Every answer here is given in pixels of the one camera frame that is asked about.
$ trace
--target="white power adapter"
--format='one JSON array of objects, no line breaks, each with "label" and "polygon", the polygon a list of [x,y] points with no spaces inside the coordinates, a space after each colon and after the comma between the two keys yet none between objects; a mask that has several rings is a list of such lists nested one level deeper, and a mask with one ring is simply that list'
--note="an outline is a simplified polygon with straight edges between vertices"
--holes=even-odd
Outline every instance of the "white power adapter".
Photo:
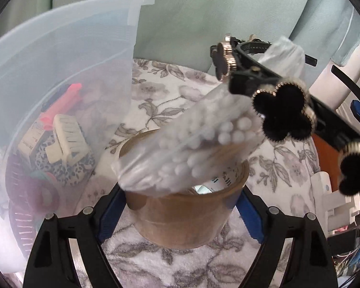
[{"label": "white power adapter", "polygon": [[319,171],[312,175],[312,192],[315,210],[325,237],[334,230],[354,223],[360,213],[360,195],[344,196],[339,190],[332,192],[329,174]]}]

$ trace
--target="floral pattern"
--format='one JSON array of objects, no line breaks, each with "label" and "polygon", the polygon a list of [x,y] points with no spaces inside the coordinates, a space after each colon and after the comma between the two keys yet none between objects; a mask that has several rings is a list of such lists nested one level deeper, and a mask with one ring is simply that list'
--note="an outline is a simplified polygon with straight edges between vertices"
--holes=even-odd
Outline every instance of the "floral pattern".
[{"label": "floral pattern", "polygon": [[[133,66],[130,113],[115,131],[77,212],[93,206],[111,190],[115,175],[105,166],[126,140],[164,126],[219,85],[213,76],[173,64],[135,59]],[[310,175],[317,168],[318,159],[311,139],[266,141],[248,162],[250,177],[246,185],[267,205],[277,206],[287,215],[314,212]],[[132,223],[126,207],[113,236],[102,245],[124,287],[236,288],[260,247],[250,237],[237,209],[211,243],[191,250],[159,247],[143,238]],[[272,288],[281,283],[290,249],[291,242],[286,240]],[[82,287],[91,287],[80,258],[74,259]]]}]

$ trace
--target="black clover decoration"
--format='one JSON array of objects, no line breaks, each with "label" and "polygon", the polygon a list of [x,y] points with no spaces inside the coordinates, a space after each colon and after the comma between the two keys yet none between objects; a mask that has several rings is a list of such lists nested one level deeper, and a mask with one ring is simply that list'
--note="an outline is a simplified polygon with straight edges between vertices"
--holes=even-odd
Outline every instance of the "black clover decoration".
[{"label": "black clover decoration", "polygon": [[276,87],[265,85],[252,96],[255,111],[264,118],[263,132],[274,142],[287,137],[302,141],[315,131],[316,116],[307,105],[309,93],[302,81],[282,79]]},{"label": "black clover decoration", "polygon": [[211,57],[216,67],[216,78],[219,81],[227,82],[229,73],[237,68],[236,59],[232,55],[230,36],[226,36],[225,41],[211,49]]},{"label": "black clover decoration", "polygon": [[360,193],[360,143],[351,142],[340,152],[339,166],[342,177],[339,190],[343,195]]}]

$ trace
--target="plastic storage box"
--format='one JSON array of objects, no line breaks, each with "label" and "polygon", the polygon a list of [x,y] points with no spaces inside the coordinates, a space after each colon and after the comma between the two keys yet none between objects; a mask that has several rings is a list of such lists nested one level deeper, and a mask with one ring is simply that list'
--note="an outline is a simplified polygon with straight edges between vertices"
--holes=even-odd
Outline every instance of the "plastic storage box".
[{"label": "plastic storage box", "polygon": [[0,39],[0,271],[25,270],[46,213],[72,215],[128,111],[141,5],[85,0]]}]

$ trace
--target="pink hair roller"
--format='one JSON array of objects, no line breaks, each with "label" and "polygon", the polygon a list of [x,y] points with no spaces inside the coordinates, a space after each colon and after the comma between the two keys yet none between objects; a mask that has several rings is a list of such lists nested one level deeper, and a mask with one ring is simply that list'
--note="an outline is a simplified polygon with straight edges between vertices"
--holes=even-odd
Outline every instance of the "pink hair roller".
[{"label": "pink hair roller", "polygon": [[81,96],[79,93],[81,87],[81,83],[71,84],[68,90],[61,97],[59,97],[58,100],[54,102],[47,111],[41,113],[40,121],[44,124],[44,130],[52,130],[54,117],[57,114],[65,114],[77,102],[81,101]]}]

